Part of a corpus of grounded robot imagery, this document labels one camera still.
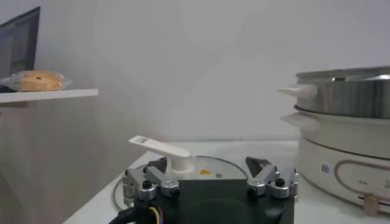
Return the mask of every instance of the bread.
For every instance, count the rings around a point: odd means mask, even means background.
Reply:
[[[57,74],[49,71],[25,71],[19,80],[20,91],[61,90],[61,80]]]

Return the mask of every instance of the white countertop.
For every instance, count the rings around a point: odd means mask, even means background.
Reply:
[[[293,166],[297,153],[296,141],[277,142],[173,142],[172,144],[188,149],[193,155],[207,155],[229,160],[249,173],[245,157],[268,159],[279,168]],[[136,160],[131,168],[146,164],[161,156],[146,152]],[[74,213],[65,224],[108,224],[118,213],[112,200],[115,184],[121,175],[93,197],[87,204]],[[296,224],[389,224],[390,215],[376,217],[365,216],[359,206],[340,200],[326,192],[301,181],[299,202],[295,208]]]

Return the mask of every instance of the yellow warning sticker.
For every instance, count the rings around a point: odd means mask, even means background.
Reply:
[[[201,175],[209,175],[209,174],[211,174],[211,172],[208,171],[208,170],[202,169],[202,170],[200,171],[200,174],[201,174]]]

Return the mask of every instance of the monitor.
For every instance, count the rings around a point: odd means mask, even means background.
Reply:
[[[34,69],[40,8],[0,25],[0,79]]]

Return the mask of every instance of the white pot handle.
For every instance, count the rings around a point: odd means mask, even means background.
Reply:
[[[171,160],[171,171],[187,173],[194,169],[190,161],[191,154],[185,149],[180,149],[164,142],[159,142],[143,136],[136,136],[129,140],[130,143],[143,146],[155,153],[166,156]]]
[[[318,93],[317,86],[313,84],[289,85],[288,87],[277,88],[277,91],[301,98],[312,98]]]
[[[292,126],[310,132],[317,132],[321,126],[321,123],[317,118],[299,112],[283,116],[280,119]]]

